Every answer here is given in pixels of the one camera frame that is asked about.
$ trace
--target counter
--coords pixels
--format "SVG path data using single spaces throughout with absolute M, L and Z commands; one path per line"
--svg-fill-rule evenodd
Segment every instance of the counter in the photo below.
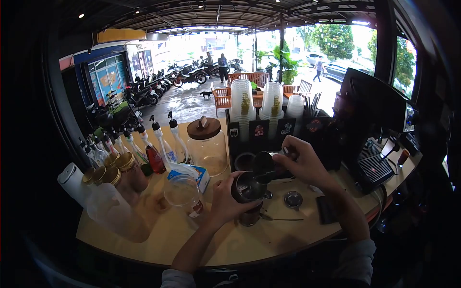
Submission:
M 225 131 L 225 118 L 219 120 L 221 129 Z M 185 142 L 188 138 L 186 132 L 188 124 L 179 124 L 180 136 Z M 158 141 L 153 130 L 148 129 L 147 132 L 152 144 L 158 147 Z M 169 126 L 162 127 L 162 132 L 167 142 L 174 146 Z M 139 134 L 135 132 L 133 136 L 136 144 L 142 148 Z M 392 146 L 393 143 L 389 142 L 383 153 L 392 149 Z M 402 149 L 393 152 L 389 158 L 396 163 L 401 152 Z M 388 195 L 405 180 L 418 162 L 418 157 L 410 157 L 403 165 L 399 175 L 393 176 L 384 185 Z M 218 180 L 225 179 L 230 172 L 228 167 L 223 174 L 212 177 L 204 193 L 208 209 L 211 207 L 213 199 L 213 184 Z M 330 174 L 346 192 L 352 195 L 364 214 L 370 213 L 379 206 L 376 196 L 363 195 L 357 191 L 355 182 L 343 166 L 339 171 L 331 171 Z M 117 256 L 153 264 L 171 265 L 176 253 L 194 233 L 195 229 L 183 215 L 173 208 L 162 215 L 154 211 L 154 199 L 163 193 L 162 188 L 166 176 L 167 173 L 151 176 L 149 186 L 143 191 L 141 200 L 135 207 L 152 227 L 151 235 L 145 242 L 132 243 L 121 238 L 91 220 L 85 210 L 82 212 L 76 237 L 95 248 Z M 268 189 L 273 192 L 274 196 L 271 200 L 264 200 L 262 212 L 273 218 L 303 218 L 304 220 L 266 221 L 260 219 L 252 227 L 241 226 L 236 220 L 229 222 L 214 236 L 203 257 L 201 266 L 227 266 L 293 253 L 320 243 L 340 232 L 341 227 L 338 223 L 320 224 L 315 198 L 321 194 L 313 191 L 308 185 L 295 179 L 291 182 L 271 183 L 268 185 Z M 288 209 L 283 202 L 283 195 L 290 190 L 298 191 L 303 196 L 303 203 L 299 212 Z

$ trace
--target espresso machine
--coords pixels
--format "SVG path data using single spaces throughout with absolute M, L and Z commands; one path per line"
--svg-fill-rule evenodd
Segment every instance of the espresso machine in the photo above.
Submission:
M 380 150 L 367 143 L 371 132 L 376 127 L 397 133 L 413 131 L 417 111 L 392 86 L 352 68 L 347 69 L 340 95 L 335 118 L 340 127 L 341 158 L 357 187 L 369 194 L 394 176 Z

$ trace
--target roof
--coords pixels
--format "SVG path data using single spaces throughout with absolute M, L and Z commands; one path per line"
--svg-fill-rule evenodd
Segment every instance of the roof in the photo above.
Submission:
M 258 29 L 314 23 L 376 23 L 373 0 L 81 0 L 63 1 L 61 34 L 101 31 L 106 28 L 142 29 L 147 32 L 184 33 L 215 29 L 247 33 Z

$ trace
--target stacked plastic cups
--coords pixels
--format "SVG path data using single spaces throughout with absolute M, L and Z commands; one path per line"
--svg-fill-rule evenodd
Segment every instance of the stacked plastic cups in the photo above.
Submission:
M 264 86 L 262 107 L 259 110 L 261 120 L 269 120 L 269 139 L 277 133 L 278 120 L 284 117 L 282 110 L 283 87 L 280 83 L 268 82 Z
M 296 118 L 294 135 L 298 136 L 302 126 L 302 115 L 304 113 L 305 100 L 301 95 L 293 94 L 288 99 L 287 116 Z
M 248 79 L 235 79 L 231 84 L 232 107 L 229 111 L 231 122 L 240 124 L 240 141 L 248 141 L 250 121 L 256 120 L 253 93 Z

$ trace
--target person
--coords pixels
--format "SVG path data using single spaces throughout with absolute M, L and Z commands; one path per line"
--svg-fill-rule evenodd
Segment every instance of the person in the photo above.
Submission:
M 318 78 L 318 79 L 319 79 L 319 82 L 322 82 L 322 81 L 320 80 L 320 74 L 321 74 L 322 71 L 323 71 L 322 56 L 319 56 L 319 59 L 317 60 L 317 62 L 315 62 L 314 68 L 317 70 L 317 75 L 315 75 L 315 77 L 314 77 L 314 79 L 312 79 L 312 81 L 315 81 L 315 78 Z
M 207 58 L 205 59 L 205 63 L 206 63 L 207 65 L 213 66 L 213 58 L 211 58 L 211 55 L 210 55 L 209 52 L 207 52 Z
M 279 154 L 274 155 L 273 160 L 287 168 L 303 183 L 316 186 L 324 193 L 327 201 L 335 210 L 336 217 L 349 241 L 348 246 L 339 257 L 339 267 L 334 271 L 331 279 L 323 279 L 321 285 L 328 286 L 326 283 L 331 281 L 335 285 L 328 287 L 347 285 L 369 287 L 376 247 L 370 239 L 364 213 L 349 193 L 345 192 L 326 171 L 309 143 L 288 135 L 282 147 L 294 147 L 299 153 L 298 160 L 294 162 Z M 226 222 L 260 203 L 260 201 L 254 201 L 239 204 L 233 199 L 231 185 L 234 178 L 241 173 L 243 172 L 233 172 L 224 181 L 218 181 L 213 185 L 210 215 L 205 224 L 200 226 L 179 250 L 171 268 L 163 272 L 162 288 L 195 287 L 192 273 L 197 269 L 214 233 Z
M 219 77 L 221 78 L 221 83 L 224 83 L 224 79 L 227 81 L 227 59 L 224 57 L 224 53 L 221 53 L 221 58 L 218 58 L 219 66 Z

